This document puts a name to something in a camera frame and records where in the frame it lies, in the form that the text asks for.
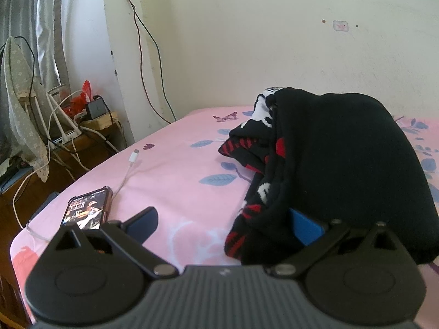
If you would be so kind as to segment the black red white patterned sweater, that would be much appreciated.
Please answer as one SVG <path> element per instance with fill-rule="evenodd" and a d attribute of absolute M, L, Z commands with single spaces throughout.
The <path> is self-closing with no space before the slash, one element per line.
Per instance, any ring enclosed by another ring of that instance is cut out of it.
<path fill-rule="evenodd" d="M 354 229 L 381 221 L 417 264 L 438 257 L 438 213 L 423 168 L 373 97 L 270 88 L 219 152 L 254 173 L 224 245 L 242 264 L 273 266 L 301 252 L 294 211 Z"/>

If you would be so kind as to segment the grey window curtain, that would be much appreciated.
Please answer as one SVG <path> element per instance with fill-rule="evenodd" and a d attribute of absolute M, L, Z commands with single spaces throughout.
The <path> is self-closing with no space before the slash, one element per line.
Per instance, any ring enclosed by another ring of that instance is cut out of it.
<path fill-rule="evenodd" d="M 63 0 L 1 0 L 1 43 L 24 38 L 30 66 L 46 89 L 70 86 L 63 45 Z"/>

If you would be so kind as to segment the smartphone in dark case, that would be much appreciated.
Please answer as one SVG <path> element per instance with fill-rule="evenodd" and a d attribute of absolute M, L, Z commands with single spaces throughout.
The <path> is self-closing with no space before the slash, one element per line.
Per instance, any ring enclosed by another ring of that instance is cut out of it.
<path fill-rule="evenodd" d="M 109 216 L 112 190 L 108 186 L 71 198 L 61 225 L 76 224 L 79 229 L 99 229 Z"/>

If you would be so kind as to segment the grey floral lace cloth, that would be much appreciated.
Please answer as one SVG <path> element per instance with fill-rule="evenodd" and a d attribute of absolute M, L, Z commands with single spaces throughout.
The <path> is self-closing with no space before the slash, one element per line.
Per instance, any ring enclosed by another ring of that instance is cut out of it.
<path fill-rule="evenodd" d="M 1 132 L 5 154 L 1 156 L 1 171 L 14 157 L 20 157 L 36 170 L 42 182 L 48 180 L 47 146 L 30 119 L 29 96 L 36 95 L 39 83 L 32 76 L 22 49 L 9 37 L 1 58 Z"/>

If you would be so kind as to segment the black power adapter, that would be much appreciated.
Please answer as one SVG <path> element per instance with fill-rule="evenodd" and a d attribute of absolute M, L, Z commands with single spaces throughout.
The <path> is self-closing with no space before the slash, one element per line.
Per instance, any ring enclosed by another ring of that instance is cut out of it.
<path fill-rule="evenodd" d="M 85 105 L 85 110 L 86 110 L 86 117 L 88 120 L 96 119 L 107 113 L 106 104 L 104 100 L 100 97 L 87 103 Z"/>

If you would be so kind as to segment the wooden side table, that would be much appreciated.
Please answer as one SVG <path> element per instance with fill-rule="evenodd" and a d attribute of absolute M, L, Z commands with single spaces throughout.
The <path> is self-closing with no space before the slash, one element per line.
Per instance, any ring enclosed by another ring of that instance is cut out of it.
<path fill-rule="evenodd" d="M 125 147 L 119 114 L 107 112 L 96 119 L 79 121 L 81 135 L 51 150 L 48 178 L 42 181 L 33 169 L 19 166 L 1 182 L 1 214 L 28 216 L 53 192 L 61 192 L 87 170 L 98 166 Z"/>

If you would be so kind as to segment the red plastic bag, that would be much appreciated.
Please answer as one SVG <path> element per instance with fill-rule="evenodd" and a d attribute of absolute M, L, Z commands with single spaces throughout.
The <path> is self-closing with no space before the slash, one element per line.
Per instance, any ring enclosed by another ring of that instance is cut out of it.
<path fill-rule="evenodd" d="M 79 114 L 86 107 L 87 103 L 92 101 L 92 87 L 88 80 L 83 83 L 80 90 L 75 91 L 68 99 L 68 102 L 63 106 L 63 110 L 68 116 L 73 118 Z"/>

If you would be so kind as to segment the pink floral bed sheet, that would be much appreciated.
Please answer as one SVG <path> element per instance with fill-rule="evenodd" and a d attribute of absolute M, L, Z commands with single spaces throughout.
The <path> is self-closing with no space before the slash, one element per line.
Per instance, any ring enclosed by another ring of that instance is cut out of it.
<path fill-rule="evenodd" d="M 330 132 L 346 126 L 348 131 L 369 131 L 373 137 L 383 136 L 383 125 L 392 127 L 389 112 L 380 103 L 372 106 L 354 106 L 317 114 L 311 117 L 296 119 L 293 129 L 306 129 L 312 121 L 321 121 L 328 126 Z M 251 120 L 252 111 L 246 108 L 217 108 L 193 111 L 186 117 L 167 126 L 160 131 L 137 142 L 128 150 L 121 152 L 105 161 L 88 175 L 69 186 L 55 200 L 31 221 L 31 228 L 42 236 L 52 236 L 61 224 L 61 218 L 66 210 L 68 200 L 73 196 L 92 191 L 95 188 L 108 185 L 115 190 L 120 183 L 123 173 L 128 167 L 128 157 L 134 149 L 140 149 L 136 164 L 128 175 L 127 183 L 123 186 L 115 203 L 111 206 L 110 218 L 128 219 L 147 206 L 154 206 L 159 213 L 158 232 L 146 240 L 148 249 L 158 256 L 171 260 L 181 270 L 186 264 L 227 265 L 226 270 L 233 270 L 238 262 L 224 254 L 226 236 L 232 223 L 242 207 L 254 172 L 247 169 L 235 159 L 221 155 L 217 150 L 229 136 L 231 129 L 240 129 L 240 124 Z M 24 283 L 36 264 L 47 244 L 33 238 L 23 230 L 13 240 L 11 258 L 19 285 L 24 296 Z M 438 267 L 433 264 L 420 266 L 420 272 L 426 281 L 426 297 L 415 318 L 415 324 L 421 328 L 438 328 Z M 303 296 L 299 303 L 291 302 L 301 291 L 298 286 L 290 286 L 296 291 L 286 293 L 289 298 L 286 303 L 275 304 L 272 296 L 275 287 L 268 289 L 262 299 L 269 300 L 275 309 L 263 313 L 265 305 L 256 302 L 256 288 L 244 292 L 240 303 L 234 304 L 231 299 L 219 305 L 218 320 L 213 324 L 200 324 L 195 321 L 194 327 L 189 328 L 329 328 L 327 316 L 318 310 L 313 310 L 311 303 Z M 177 309 L 171 310 L 165 305 L 171 304 L 169 296 L 159 304 L 159 309 L 153 309 L 153 302 L 148 302 L 146 309 L 134 314 L 120 325 L 94 325 L 92 328 L 147 328 L 146 322 L 152 314 L 161 317 L 155 325 L 148 328 L 183 328 L 182 319 L 177 317 Z"/>

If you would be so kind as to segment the small wall sticker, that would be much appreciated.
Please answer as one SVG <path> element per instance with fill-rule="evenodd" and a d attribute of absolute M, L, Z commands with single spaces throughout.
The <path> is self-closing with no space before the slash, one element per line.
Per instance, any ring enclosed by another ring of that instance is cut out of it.
<path fill-rule="evenodd" d="M 333 29 L 337 32 L 348 32 L 349 25 L 346 21 L 334 20 L 333 21 Z"/>

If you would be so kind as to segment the white wifi router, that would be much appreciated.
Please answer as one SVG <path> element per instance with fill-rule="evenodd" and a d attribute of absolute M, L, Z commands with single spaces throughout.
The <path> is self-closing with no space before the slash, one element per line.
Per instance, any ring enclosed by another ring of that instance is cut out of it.
<path fill-rule="evenodd" d="M 71 97 L 64 85 L 45 91 L 39 97 L 35 91 L 19 93 L 18 100 L 25 113 L 42 140 L 51 147 L 65 145 L 81 135 L 81 130 L 63 110 Z"/>

